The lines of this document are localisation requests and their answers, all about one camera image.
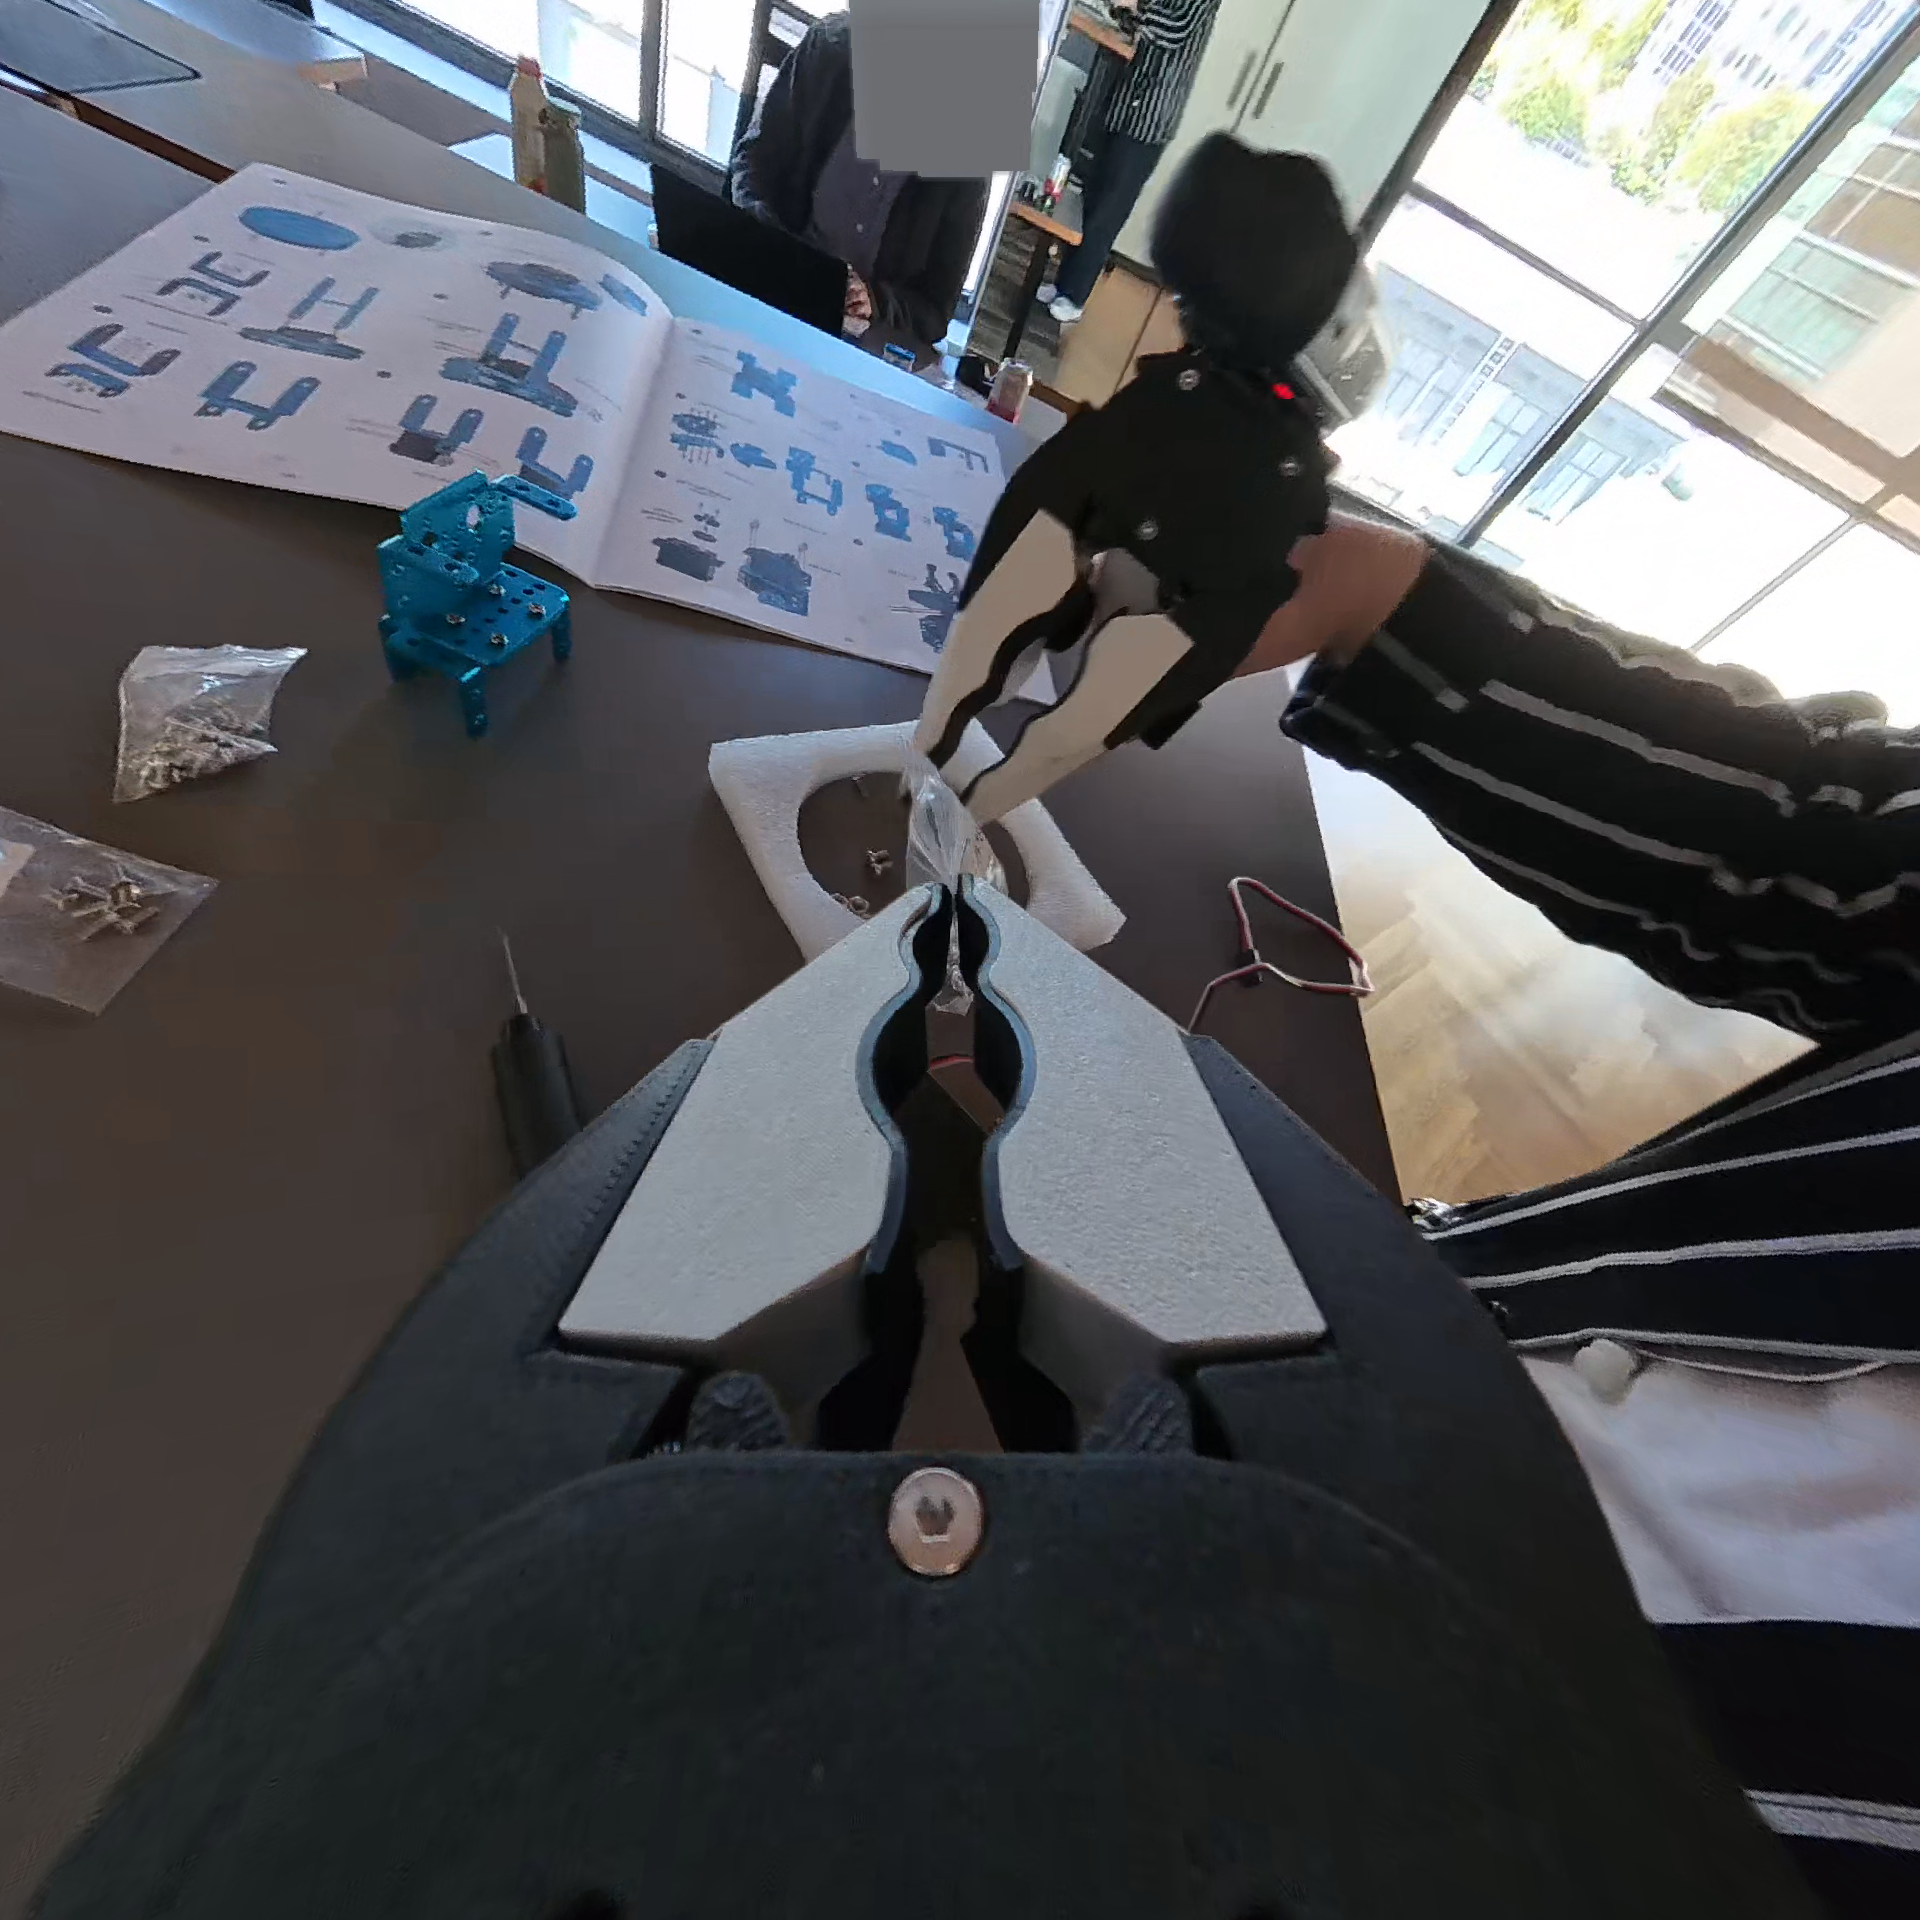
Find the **black laptop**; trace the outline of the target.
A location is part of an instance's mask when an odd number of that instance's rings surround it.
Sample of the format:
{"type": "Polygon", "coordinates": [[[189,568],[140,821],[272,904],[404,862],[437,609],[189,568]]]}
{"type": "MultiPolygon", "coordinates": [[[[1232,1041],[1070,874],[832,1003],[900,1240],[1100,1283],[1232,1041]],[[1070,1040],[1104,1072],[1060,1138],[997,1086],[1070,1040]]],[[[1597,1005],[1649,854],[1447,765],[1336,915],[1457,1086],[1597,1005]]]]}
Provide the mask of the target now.
{"type": "Polygon", "coordinates": [[[651,168],[659,248],[790,320],[844,337],[848,265],[702,182],[651,168]]]}

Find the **beige window blind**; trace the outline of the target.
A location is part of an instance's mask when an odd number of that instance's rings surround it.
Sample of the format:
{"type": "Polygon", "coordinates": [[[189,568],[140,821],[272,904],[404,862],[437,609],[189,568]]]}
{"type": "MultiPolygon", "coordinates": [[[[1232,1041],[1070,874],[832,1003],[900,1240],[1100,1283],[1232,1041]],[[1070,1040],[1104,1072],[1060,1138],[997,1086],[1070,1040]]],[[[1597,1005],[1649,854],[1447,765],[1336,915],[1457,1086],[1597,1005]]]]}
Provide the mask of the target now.
{"type": "Polygon", "coordinates": [[[1916,65],[1687,327],[1659,405],[1916,544],[1916,65]]]}

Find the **clear bag of short screws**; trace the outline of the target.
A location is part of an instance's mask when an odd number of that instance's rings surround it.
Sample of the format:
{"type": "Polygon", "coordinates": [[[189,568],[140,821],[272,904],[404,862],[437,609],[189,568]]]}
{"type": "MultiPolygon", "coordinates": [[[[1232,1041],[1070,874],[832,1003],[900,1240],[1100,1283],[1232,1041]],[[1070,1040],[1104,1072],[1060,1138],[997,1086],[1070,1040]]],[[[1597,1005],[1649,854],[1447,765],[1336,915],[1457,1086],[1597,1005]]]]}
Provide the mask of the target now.
{"type": "Polygon", "coordinates": [[[950,906],[944,981],[932,993],[929,1011],[967,1016],[974,1003],[961,920],[967,881],[981,879],[1005,890],[1005,869],[967,803],[956,797],[929,761],[913,751],[902,762],[902,797],[907,806],[904,881],[939,885],[950,906]]]}

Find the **person's right hand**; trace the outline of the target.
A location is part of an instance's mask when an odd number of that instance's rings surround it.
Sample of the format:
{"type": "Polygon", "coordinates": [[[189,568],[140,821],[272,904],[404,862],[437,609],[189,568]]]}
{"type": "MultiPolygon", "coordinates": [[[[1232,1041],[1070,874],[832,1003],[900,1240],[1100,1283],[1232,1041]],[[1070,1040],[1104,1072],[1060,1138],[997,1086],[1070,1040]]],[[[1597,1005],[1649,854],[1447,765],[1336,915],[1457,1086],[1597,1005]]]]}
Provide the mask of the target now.
{"type": "Polygon", "coordinates": [[[1350,659],[1419,583],[1433,544],[1395,521],[1332,512],[1320,534],[1295,542],[1286,565],[1293,594],[1260,630],[1237,679],[1281,672],[1302,659],[1350,659]]]}

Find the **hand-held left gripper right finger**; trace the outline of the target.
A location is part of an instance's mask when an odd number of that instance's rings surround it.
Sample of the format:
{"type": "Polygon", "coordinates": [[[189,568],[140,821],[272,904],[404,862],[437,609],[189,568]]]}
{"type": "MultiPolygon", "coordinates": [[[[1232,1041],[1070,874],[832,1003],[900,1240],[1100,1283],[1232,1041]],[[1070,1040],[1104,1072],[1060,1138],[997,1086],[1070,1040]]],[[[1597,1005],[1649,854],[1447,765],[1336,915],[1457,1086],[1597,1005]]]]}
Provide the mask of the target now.
{"type": "Polygon", "coordinates": [[[998,1449],[1077,1451],[1112,1389],[1328,1335],[1193,1038],[981,879],[959,885],[991,1103],[967,1366],[998,1449]]]}

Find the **wooden low cabinet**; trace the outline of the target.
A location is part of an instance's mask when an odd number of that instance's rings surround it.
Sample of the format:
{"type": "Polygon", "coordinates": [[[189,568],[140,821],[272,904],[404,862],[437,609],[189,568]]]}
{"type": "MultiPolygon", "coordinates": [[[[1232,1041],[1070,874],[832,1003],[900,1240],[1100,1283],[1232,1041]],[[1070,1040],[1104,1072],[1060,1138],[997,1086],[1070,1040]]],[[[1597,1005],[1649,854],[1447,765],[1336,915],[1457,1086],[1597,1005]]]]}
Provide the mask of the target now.
{"type": "Polygon", "coordinates": [[[1056,325],[1041,383],[1072,405],[1100,405],[1139,371],[1147,354],[1184,345],[1180,305],[1145,269],[1112,261],[1079,320],[1056,325]]]}

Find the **person's right forearm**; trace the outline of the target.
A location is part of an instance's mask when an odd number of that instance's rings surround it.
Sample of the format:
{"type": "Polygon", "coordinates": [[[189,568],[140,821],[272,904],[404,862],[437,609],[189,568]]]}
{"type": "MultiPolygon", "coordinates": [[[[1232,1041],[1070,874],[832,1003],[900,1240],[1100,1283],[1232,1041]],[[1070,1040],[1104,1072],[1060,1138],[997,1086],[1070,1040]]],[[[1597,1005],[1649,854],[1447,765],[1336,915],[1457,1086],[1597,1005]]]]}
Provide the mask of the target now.
{"type": "Polygon", "coordinates": [[[1917,1022],[1916,730],[1608,627],[1452,544],[1279,729],[1577,944],[1821,1046],[1917,1022]]]}

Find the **person's striped black shirt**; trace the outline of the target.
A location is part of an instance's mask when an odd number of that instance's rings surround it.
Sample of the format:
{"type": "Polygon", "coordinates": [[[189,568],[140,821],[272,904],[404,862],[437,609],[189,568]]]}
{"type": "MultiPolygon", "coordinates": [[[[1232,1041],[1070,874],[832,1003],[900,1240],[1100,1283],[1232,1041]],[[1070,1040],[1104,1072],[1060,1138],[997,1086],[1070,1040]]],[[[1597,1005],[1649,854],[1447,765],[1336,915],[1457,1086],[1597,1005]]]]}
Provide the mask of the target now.
{"type": "Polygon", "coordinates": [[[1916,1046],[1408,1214],[1518,1350],[1813,1891],[1917,1915],[1916,1046]],[[1616,1406],[1571,1365],[1593,1337],[1641,1358],[1616,1406]]]}

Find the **black screwdriver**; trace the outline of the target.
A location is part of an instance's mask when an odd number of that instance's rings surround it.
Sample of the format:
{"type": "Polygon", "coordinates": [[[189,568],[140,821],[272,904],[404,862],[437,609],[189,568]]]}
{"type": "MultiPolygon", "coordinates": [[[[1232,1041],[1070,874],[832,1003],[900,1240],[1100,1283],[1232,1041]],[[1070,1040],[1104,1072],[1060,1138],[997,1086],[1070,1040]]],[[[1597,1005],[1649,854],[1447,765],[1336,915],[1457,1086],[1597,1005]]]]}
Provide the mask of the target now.
{"type": "Polygon", "coordinates": [[[502,1136],[518,1178],[563,1152],[585,1126],[567,1046],[531,1008],[511,941],[495,929],[511,1008],[491,1046],[502,1136]]]}

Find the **blue metal bracket assembly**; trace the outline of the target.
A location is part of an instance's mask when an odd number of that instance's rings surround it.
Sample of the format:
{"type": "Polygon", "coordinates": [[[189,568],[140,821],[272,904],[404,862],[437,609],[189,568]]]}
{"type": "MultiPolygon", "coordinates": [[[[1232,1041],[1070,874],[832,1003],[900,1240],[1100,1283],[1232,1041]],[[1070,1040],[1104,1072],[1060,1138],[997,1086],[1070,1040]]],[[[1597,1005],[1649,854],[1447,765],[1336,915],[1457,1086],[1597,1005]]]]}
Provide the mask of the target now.
{"type": "Polygon", "coordinates": [[[515,507],[572,521],[568,497],[479,470],[399,512],[376,549],[379,647],[392,681],[437,675],[457,691],[469,736],[489,730],[489,672],[548,639],[572,656],[568,594],[509,561],[515,507]]]}

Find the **black servo with striped cable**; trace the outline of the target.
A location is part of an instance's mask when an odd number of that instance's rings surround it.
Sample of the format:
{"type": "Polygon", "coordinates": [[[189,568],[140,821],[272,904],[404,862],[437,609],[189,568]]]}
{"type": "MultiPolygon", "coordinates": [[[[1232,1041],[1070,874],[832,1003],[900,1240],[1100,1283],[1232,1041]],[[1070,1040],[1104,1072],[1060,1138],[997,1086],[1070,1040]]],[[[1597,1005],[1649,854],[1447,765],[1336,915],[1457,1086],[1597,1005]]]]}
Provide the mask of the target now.
{"type": "Polygon", "coordinates": [[[1001,919],[974,904],[974,885],[935,889],[929,909],[913,923],[919,968],[932,998],[971,998],[969,1050],[936,1056],[935,1066],[969,1063],[1004,1107],[1036,1101],[1070,1072],[1097,1073],[1147,1064],[1159,1070],[1198,1038],[1216,992],[1276,977],[1279,985],[1342,998],[1371,993],[1374,981],[1358,949],[1325,919],[1286,899],[1249,874],[1227,885],[1238,935],[1237,967],[1211,977],[1185,1022],[1168,1018],[1123,983],[1070,952],[1053,935],[1007,906],[1001,919]],[[1324,935],[1347,959],[1347,981],[1317,981],[1269,961],[1254,938],[1246,898],[1291,913],[1324,935]]]}

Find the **open instruction booklet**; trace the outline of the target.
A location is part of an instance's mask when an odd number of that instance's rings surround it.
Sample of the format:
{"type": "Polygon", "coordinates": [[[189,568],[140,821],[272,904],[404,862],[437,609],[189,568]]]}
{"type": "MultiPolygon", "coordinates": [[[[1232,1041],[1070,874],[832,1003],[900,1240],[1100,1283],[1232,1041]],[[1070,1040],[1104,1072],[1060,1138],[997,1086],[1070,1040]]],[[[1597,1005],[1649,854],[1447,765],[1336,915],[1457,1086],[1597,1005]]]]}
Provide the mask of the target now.
{"type": "Polygon", "coordinates": [[[261,162],[4,322],[1,424],[396,512],[481,472],[583,585],[916,673],[1023,456],[655,251],[261,162]]]}

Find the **dark desk with wooden edge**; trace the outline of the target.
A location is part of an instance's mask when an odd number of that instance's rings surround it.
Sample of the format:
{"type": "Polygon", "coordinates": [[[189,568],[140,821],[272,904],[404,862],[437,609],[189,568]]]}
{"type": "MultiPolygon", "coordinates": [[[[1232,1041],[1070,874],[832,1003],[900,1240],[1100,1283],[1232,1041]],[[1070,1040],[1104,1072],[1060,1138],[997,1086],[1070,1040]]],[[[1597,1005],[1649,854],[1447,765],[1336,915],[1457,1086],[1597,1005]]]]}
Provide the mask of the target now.
{"type": "Polygon", "coordinates": [[[797,965],[715,737],[889,667],[574,600],[469,739],[392,685],[392,512],[4,438],[4,802],[220,885],[100,1014],[4,992],[4,1915],[182,1704],[328,1413],[509,1192],[495,929],[588,1112],[797,965]],[[277,753],[117,803],[147,645],[303,647],[277,753]]]}
{"type": "Polygon", "coordinates": [[[284,3],[84,1],[80,10],[199,69],[206,65],[211,43],[220,41],[228,53],[285,69],[325,88],[357,85],[367,74],[359,45],[284,3]]]}
{"type": "Polygon", "coordinates": [[[531,209],[535,195],[518,190],[515,209],[504,213],[502,219],[520,229],[563,232],[583,246],[598,248],[635,266],[681,320],[711,322],[744,334],[756,345],[797,350],[807,366],[827,368],[862,390],[904,400],[904,382],[913,376],[919,385],[941,395],[929,405],[936,417],[949,422],[981,419],[1005,445],[1015,443],[1012,435],[1022,435],[1025,443],[1044,443],[1085,411],[1085,406],[1037,383],[1025,395],[1017,417],[995,415],[982,392],[958,382],[956,363],[935,359],[921,368],[907,368],[902,361],[889,359],[875,342],[867,345],[853,337],[832,342],[790,320],[784,311],[661,254],[653,246],[653,209],[647,200],[632,198],[617,182],[600,182],[596,175],[588,175],[585,190],[588,213],[552,202],[541,215],[531,209]]]}

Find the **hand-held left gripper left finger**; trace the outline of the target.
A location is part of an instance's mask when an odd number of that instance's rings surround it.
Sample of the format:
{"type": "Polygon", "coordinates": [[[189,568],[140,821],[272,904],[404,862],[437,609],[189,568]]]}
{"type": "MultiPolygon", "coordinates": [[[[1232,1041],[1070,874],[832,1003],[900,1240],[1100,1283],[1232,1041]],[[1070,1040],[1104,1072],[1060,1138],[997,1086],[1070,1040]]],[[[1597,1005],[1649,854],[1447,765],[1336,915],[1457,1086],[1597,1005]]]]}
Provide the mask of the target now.
{"type": "Polygon", "coordinates": [[[630,1451],[687,1447],[719,1376],[758,1377],[803,1447],[893,1449],[939,974],[941,887],[911,887],[707,1045],[559,1315],[563,1346],[667,1370],[630,1451]]]}

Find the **white foam square with hole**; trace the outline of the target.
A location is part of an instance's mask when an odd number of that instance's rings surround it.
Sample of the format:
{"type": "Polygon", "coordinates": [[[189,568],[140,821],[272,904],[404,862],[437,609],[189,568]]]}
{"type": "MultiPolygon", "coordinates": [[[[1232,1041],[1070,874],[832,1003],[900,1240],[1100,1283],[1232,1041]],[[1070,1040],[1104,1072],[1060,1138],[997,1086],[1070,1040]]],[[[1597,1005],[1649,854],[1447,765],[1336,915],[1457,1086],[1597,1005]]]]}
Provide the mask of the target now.
{"type": "MultiPolygon", "coordinates": [[[[910,721],[841,727],[719,739],[709,751],[709,779],[735,837],[803,961],[846,938],[862,915],[822,887],[800,845],[803,803],[821,789],[864,779],[886,800],[904,800],[925,761],[911,746],[910,721]]],[[[1110,944],[1124,913],[1037,800],[998,823],[1025,874],[1023,906],[1077,950],[1110,944]]]]}

